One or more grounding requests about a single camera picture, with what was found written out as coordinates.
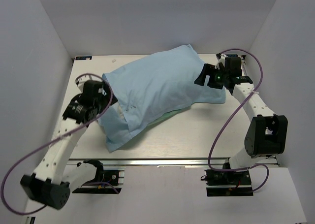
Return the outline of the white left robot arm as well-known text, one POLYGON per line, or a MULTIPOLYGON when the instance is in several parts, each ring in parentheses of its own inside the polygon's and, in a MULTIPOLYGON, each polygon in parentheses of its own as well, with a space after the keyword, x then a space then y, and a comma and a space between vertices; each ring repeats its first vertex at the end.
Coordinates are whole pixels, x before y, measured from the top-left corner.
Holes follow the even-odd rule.
POLYGON ((57 138, 32 175, 21 179, 31 200, 60 210, 74 190, 84 184, 104 182, 103 164, 98 160, 85 160, 68 174, 64 170, 90 122, 115 102, 117 99, 105 82, 88 80, 82 84, 81 93, 72 98, 62 115, 57 138))

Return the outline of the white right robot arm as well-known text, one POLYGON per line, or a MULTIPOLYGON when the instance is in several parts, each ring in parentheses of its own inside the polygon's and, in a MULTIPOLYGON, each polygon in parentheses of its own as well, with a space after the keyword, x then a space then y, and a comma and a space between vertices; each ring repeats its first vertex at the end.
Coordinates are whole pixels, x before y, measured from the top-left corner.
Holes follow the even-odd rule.
POLYGON ((222 55, 216 65, 204 64, 195 84, 227 89, 240 103, 236 111, 243 109, 250 121, 244 147, 217 169, 226 183, 234 184, 240 178, 240 171, 254 168, 266 157, 284 152, 288 120, 271 110, 259 96, 258 86, 243 75, 241 57, 222 55))

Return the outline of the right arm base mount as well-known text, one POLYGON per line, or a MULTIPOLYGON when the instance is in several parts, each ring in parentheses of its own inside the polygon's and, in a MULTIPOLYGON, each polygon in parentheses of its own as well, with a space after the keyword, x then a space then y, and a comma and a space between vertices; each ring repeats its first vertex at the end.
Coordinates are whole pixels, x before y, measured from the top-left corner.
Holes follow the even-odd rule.
POLYGON ((220 172, 207 169, 200 180, 206 183, 208 197, 253 196, 248 171, 220 172))

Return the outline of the blue green satin pillowcase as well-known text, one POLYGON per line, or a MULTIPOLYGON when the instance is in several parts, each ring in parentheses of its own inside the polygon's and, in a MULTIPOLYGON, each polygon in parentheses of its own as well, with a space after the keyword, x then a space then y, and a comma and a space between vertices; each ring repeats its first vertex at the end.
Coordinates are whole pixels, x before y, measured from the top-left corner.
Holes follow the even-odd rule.
POLYGON ((194 84, 204 61, 191 45, 154 53, 104 73, 125 120, 108 110, 98 123, 106 134, 109 152, 120 149, 149 124, 170 117, 194 103, 225 103, 225 90, 194 84))

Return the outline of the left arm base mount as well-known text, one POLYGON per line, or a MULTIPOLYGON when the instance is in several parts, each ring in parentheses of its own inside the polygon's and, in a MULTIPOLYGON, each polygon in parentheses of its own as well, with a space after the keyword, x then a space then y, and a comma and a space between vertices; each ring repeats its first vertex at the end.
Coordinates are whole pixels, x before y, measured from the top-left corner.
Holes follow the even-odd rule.
POLYGON ((96 168, 95 176, 87 181, 83 186, 77 188, 72 193, 80 194, 119 194, 124 183, 125 171, 115 168, 104 168, 98 160, 85 160, 77 163, 77 167, 82 164, 90 164, 96 168))

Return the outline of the white pillow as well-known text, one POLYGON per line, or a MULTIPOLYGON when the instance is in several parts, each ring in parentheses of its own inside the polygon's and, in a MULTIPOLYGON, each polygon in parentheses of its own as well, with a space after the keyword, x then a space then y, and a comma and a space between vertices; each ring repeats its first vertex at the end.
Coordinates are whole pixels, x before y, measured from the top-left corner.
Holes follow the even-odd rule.
POLYGON ((116 118, 125 120, 123 109, 118 102, 111 105, 108 109, 108 112, 110 112, 116 118))

